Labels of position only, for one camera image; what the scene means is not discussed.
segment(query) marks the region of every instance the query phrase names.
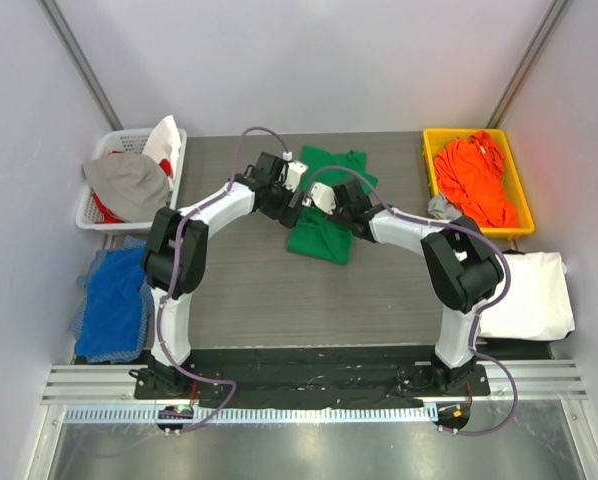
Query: orange cloth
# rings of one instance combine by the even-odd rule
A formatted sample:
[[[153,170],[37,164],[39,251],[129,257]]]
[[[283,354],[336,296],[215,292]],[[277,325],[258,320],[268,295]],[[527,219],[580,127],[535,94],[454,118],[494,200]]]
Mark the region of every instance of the orange cloth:
[[[448,201],[480,227],[518,227],[503,187],[505,156],[487,132],[459,138],[435,157],[439,188]]]

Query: yellow plastic crate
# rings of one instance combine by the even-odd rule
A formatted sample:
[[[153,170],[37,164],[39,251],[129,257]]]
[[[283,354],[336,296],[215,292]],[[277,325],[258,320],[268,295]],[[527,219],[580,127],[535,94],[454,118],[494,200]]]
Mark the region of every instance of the yellow plastic crate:
[[[503,130],[498,129],[483,129],[483,128],[428,128],[423,132],[423,154],[426,158],[426,167],[428,168],[428,178],[430,179],[430,190],[432,195],[439,193],[439,185],[437,185],[437,177],[435,175],[435,157],[449,142],[457,137],[468,138],[475,132],[485,130],[490,134],[492,139],[497,142],[502,151],[506,155],[506,162],[504,164],[504,178],[503,185],[506,189],[508,199],[513,203],[517,209],[519,216],[518,228],[482,228],[483,234],[489,238],[506,238],[513,240],[522,235],[529,235],[535,231],[535,223],[530,215],[528,202],[521,187],[521,181],[517,174],[515,161],[508,145],[508,139]]]

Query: white plastic basket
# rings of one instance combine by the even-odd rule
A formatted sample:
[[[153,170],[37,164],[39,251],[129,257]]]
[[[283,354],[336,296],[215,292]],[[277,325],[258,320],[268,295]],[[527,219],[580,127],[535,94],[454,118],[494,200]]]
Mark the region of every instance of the white plastic basket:
[[[105,155],[109,155],[113,150],[141,153],[152,130],[152,128],[136,128],[132,130],[110,132],[104,136],[99,142],[99,145],[97,145],[93,158],[101,158]],[[182,129],[179,129],[179,135],[181,137],[181,148],[179,150],[177,169],[174,172],[174,187],[172,192],[170,192],[170,200],[168,202],[170,208],[176,208],[177,206],[179,186],[181,185],[181,173],[183,172],[184,154],[186,152],[186,140],[188,139],[188,135]],[[83,193],[81,194],[79,208],[77,209],[76,221],[79,228],[97,230],[114,235],[147,232],[152,226],[152,222],[96,223],[101,220],[103,220],[103,214],[97,208],[97,205],[92,198],[92,189],[86,181]]]

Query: green cloth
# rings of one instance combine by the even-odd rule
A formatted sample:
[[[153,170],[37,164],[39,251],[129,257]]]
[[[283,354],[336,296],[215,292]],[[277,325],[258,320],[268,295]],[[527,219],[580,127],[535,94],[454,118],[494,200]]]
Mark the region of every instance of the green cloth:
[[[348,167],[361,173],[372,185],[376,186],[378,179],[366,173],[367,156],[365,152],[329,153],[316,147],[305,145],[301,152],[301,161],[308,166],[308,172],[301,179],[301,191],[304,191],[308,180],[314,172],[330,165]],[[324,172],[315,181],[332,186],[338,181],[349,177],[342,171]],[[363,184],[366,193],[370,188]],[[345,265],[350,259],[352,249],[352,232],[329,221],[326,214],[317,208],[304,208],[299,215],[297,225],[290,232],[288,251],[322,258],[334,263]]]

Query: white wall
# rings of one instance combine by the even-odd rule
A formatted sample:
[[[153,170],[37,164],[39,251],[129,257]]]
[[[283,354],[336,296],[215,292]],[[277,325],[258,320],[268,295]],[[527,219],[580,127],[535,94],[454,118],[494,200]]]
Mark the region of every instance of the white wall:
[[[80,163],[108,128],[37,2],[0,1],[0,480],[20,478],[75,277],[99,239],[74,225]]]
[[[60,0],[126,128],[484,125],[549,0]]]
[[[537,233],[568,265],[572,355],[598,414],[598,0],[572,2],[506,118]]]

